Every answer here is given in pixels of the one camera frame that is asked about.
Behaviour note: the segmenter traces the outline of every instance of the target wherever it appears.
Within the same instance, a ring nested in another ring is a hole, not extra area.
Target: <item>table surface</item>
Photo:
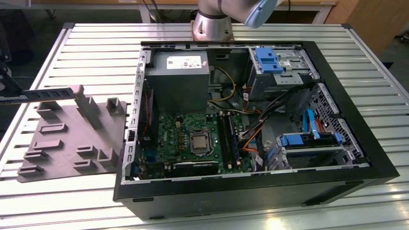
[[[157,4],[197,5],[198,0],[156,0]],[[32,0],[32,4],[142,4],[140,0]],[[290,0],[294,6],[335,5],[338,0]]]
[[[32,89],[82,84],[96,102],[132,101],[140,41],[190,40],[188,24],[76,24],[62,29]],[[141,221],[112,202],[114,174],[20,184],[37,103],[21,105],[0,143],[0,228],[89,229],[403,229],[409,219],[409,97],[353,30],[339,25],[233,25],[236,40],[312,40],[401,176],[327,205]]]

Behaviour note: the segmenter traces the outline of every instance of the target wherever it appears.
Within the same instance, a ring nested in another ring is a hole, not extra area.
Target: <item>gray foam packaging insert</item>
[[[126,103],[117,98],[94,103],[81,91],[76,103],[40,103],[41,119],[17,172],[18,182],[116,172]]]

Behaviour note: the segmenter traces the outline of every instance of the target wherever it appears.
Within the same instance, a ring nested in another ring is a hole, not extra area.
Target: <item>green circuit board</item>
[[[157,162],[168,163],[174,161],[217,161],[220,174],[250,172],[250,157],[240,159],[240,165],[230,169],[224,168],[222,152],[220,147],[218,129],[216,114],[165,115],[158,122],[158,145]],[[240,114],[230,116],[234,130],[242,132]],[[190,133],[208,132],[210,152],[204,156],[196,156],[190,152]]]

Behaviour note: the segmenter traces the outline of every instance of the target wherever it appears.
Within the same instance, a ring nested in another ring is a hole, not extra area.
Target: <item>label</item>
[[[200,56],[172,56],[166,58],[166,69],[200,69]]]
[[[262,165],[262,159],[261,159],[261,157],[257,155],[256,156],[256,162],[260,164],[260,165]]]
[[[242,99],[248,102],[249,101],[249,94],[246,92],[242,93]]]
[[[284,65],[284,66],[290,66],[289,61],[282,61],[282,62],[281,62],[281,65]]]
[[[136,3],[136,0],[117,0],[118,3]]]

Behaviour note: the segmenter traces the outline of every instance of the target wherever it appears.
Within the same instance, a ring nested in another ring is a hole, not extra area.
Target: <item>red wire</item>
[[[148,109],[148,94],[146,94],[146,92],[144,93],[144,95],[145,95],[146,125],[145,125],[145,129],[142,131],[142,134],[141,134],[141,139],[145,136],[145,132],[146,132],[146,129],[148,129],[148,126],[149,126],[149,109]]]
[[[325,129],[323,129],[323,126],[322,126],[322,124],[321,124],[321,122],[319,122],[318,118],[315,118],[315,119],[314,119],[314,121],[315,121],[315,122],[317,122],[317,124],[318,124],[319,132],[323,132],[323,131],[325,131]]]

